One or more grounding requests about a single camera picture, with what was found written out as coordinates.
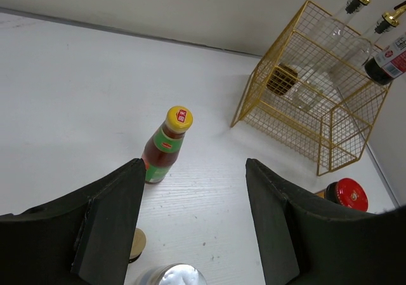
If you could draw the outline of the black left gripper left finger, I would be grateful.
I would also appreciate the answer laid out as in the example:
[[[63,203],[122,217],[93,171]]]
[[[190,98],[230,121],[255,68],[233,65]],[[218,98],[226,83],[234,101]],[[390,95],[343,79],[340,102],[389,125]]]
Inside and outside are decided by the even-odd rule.
[[[1,217],[2,284],[123,284],[145,184],[132,159],[103,178]]]

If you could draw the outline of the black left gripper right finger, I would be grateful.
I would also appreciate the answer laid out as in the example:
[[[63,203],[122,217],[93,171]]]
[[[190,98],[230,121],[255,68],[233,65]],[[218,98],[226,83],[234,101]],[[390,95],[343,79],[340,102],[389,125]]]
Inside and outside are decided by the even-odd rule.
[[[347,208],[285,180],[257,159],[246,183],[267,284],[404,284],[405,208]]]

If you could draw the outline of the red lid sauce jar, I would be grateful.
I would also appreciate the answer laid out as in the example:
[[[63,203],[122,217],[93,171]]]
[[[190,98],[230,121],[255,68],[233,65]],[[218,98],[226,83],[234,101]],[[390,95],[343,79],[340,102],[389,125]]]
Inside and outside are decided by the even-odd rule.
[[[329,184],[315,195],[347,208],[367,212],[369,201],[362,186],[351,178],[342,178]]]

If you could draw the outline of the silver lid spice jar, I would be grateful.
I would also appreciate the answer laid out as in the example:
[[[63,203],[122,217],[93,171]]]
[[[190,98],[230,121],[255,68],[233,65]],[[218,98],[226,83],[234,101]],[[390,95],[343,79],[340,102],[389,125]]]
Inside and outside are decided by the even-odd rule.
[[[137,285],[207,285],[202,273],[185,263],[150,268],[135,281]]]

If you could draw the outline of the yellow cap sauce bottle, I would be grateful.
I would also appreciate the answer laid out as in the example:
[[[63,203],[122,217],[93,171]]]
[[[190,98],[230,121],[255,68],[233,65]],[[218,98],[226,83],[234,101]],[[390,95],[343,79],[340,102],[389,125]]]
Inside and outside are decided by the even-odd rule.
[[[163,123],[145,145],[141,158],[145,164],[146,183],[163,181],[176,162],[185,133],[193,123],[193,115],[184,106],[171,107]]]

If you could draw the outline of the dark liquid oil bottle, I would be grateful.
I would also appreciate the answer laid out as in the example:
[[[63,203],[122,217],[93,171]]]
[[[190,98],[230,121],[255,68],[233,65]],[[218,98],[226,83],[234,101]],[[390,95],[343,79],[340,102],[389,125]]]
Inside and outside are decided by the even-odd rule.
[[[276,95],[285,95],[298,81],[298,70],[309,66],[315,69],[323,57],[340,42],[345,26],[370,0],[347,0],[336,14],[319,20],[307,33],[300,37],[294,55],[278,64],[270,76],[267,88]]]

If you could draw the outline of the clear glass oil bottle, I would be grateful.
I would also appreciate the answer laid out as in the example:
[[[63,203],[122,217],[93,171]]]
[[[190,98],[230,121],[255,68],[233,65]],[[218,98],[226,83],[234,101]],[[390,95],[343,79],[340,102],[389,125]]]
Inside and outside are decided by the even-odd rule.
[[[399,25],[399,18],[404,13],[405,2],[402,2],[392,12],[383,13],[363,34],[345,41],[341,38],[315,69],[306,66],[306,81],[293,94],[295,106],[308,111],[322,101],[323,95],[335,92],[341,98],[348,96],[350,76],[353,74],[351,68],[362,69],[371,57],[376,42]]]

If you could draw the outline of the black cap vinegar bottle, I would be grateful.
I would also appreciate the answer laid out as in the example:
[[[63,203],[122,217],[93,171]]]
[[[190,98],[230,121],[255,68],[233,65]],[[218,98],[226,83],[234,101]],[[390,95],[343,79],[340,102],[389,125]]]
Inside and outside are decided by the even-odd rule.
[[[405,33],[395,39],[365,65],[364,70],[372,81],[385,86],[405,73]]]

